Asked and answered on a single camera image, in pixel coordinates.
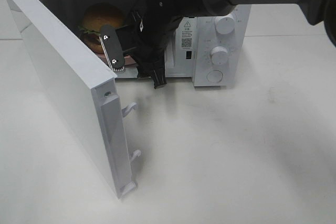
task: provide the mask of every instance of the sticker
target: sticker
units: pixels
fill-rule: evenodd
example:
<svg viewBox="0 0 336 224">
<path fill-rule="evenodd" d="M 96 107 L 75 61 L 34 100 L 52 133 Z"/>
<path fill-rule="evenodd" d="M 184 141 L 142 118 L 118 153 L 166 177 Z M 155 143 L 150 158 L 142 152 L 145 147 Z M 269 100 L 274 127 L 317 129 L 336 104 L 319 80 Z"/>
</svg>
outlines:
<svg viewBox="0 0 336 224">
<path fill-rule="evenodd" d="M 196 18 L 185 18 L 181 22 L 181 48 L 190 50 L 194 45 L 194 35 L 196 33 Z"/>
</svg>

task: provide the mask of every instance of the open microwave door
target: open microwave door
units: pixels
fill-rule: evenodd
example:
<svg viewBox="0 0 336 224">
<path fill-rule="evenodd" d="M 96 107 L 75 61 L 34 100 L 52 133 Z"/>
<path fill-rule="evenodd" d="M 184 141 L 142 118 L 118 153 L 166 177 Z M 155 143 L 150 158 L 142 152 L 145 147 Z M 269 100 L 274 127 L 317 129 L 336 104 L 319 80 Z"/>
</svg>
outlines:
<svg viewBox="0 0 336 224">
<path fill-rule="evenodd" d="M 7 2 L 46 93 L 120 198 L 135 184 L 117 75 L 39 0 Z"/>
</svg>

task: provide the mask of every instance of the white knob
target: white knob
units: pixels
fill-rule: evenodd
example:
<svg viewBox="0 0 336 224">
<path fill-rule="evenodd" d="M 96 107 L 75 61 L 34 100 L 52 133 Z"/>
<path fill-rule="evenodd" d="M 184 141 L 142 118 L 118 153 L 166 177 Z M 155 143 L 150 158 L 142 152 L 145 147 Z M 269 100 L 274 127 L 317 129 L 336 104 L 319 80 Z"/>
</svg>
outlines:
<svg viewBox="0 0 336 224">
<path fill-rule="evenodd" d="M 223 65 L 229 60 L 229 51 L 225 47 L 215 47 L 211 50 L 210 57 L 214 65 Z"/>
<path fill-rule="evenodd" d="M 215 27 L 219 34 L 229 34 L 235 29 L 235 26 L 236 17 L 233 14 L 215 18 Z"/>
</svg>

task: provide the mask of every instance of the microwave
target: microwave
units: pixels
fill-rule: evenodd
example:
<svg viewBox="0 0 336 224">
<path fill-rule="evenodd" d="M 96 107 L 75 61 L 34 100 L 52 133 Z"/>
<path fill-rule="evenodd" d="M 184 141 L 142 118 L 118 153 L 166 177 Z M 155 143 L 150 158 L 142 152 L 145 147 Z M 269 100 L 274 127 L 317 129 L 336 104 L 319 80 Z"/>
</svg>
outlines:
<svg viewBox="0 0 336 224">
<path fill-rule="evenodd" d="M 135 188 L 115 80 L 136 78 L 137 68 L 115 73 L 79 39 L 85 10 L 107 2 L 127 13 L 136 0 L 7 0 L 23 42 L 59 115 L 81 141 L 118 198 Z M 165 51 L 168 78 L 190 78 L 195 87 L 234 84 L 250 5 L 223 17 L 185 17 Z"/>
</svg>

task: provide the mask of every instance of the white table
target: white table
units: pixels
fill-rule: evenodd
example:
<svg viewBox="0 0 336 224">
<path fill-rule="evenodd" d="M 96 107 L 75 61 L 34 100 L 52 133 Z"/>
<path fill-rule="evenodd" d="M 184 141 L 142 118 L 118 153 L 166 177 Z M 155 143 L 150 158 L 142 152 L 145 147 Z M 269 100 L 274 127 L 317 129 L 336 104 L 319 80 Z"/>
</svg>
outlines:
<svg viewBox="0 0 336 224">
<path fill-rule="evenodd" d="M 13 21 L 0 4 L 4 31 Z M 253 9 L 233 89 L 118 81 L 123 105 L 139 104 L 124 124 L 130 150 L 143 152 L 139 186 L 122 200 L 45 97 L 16 31 L 6 30 L 0 223 L 335 223 L 336 49 L 322 26 L 280 23 L 288 10 L 297 17 L 296 7 L 268 8 Z"/>
</svg>

